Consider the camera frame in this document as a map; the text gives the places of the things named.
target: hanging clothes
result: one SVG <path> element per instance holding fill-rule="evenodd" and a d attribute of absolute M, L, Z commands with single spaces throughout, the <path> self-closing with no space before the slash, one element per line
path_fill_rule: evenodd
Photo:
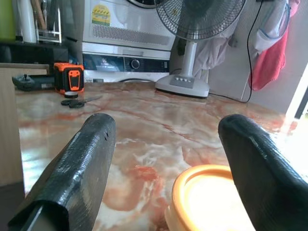
<path fill-rule="evenodd" d="M 288 9 L 284 6 L 281 7 L 277 5 L 282 2 L 283 1 L 279 1 L 276 3 L 276 9 L 277 7 L 280 8 L 281 14 L 278 16 L 269 16 L 266 23 L 262 25 L 257 33 L 255 48 L 261 52 L 261 54 L 258 56 L 253 69 L 253 81 L 251 86 L 253 90 L 261 90 L 270 82 L 277 80 L 280 71 L 285 65 L 288 22 L 289 18 L 296 13 L 300 0 L 289 0 L 289 4 L 285 3 Z M 276 26 L 272 21 L 273 19 L 278 19 Z"/>
<path fill-rule="evenodd" d="M 230 27 L 214 38 L 198 42 L 192 72 L 193 76 L 200 78 L 202 70 L 213 69 L 225 60 L 228 41 L 235 31 L 238 21 L 239 18 L 237 18 Z"/>

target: wooden cabinet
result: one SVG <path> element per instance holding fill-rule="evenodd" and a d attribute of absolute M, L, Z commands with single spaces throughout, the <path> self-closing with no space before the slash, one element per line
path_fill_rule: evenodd
<path fill-rule="evenodd" d="M 22 159 L 12 76 L 43 75 L 48 66 L 0 64 L 0 186 L 23 182 Z"/>

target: fan base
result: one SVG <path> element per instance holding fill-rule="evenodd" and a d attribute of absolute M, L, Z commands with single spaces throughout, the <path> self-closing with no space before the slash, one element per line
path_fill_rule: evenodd
<path fill-rule="evenodd" d="M 169 75 L 156 82 L 158 90 L 189 97 L 206 98 L 210 91 L 209 85 L 201 79 Z"/>

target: white cloth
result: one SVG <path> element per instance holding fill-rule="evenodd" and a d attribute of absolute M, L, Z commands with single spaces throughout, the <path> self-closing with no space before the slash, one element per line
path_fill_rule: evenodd
<path fill-rule="evenodd" d="M 221 34 L 211 39 L 198 42 L 192 75 L 200 78 L 202 70 L 213 69 L 225 60 L 228 40 L 238 24 L 237 18 L 233 24 Z"/>

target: fan stand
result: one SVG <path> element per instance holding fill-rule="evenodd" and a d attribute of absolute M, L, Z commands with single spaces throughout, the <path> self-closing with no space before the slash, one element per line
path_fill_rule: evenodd
<path fill-rule="evenodd" d="M 193 77 L 193 64 L 196 56 L 197 43 L 187 41 L 183 68 L 179 75 L 169 75 L 156 82 L 158 90 L 189 97 L 206 98 L 210 91 L 208 83 Z"/>

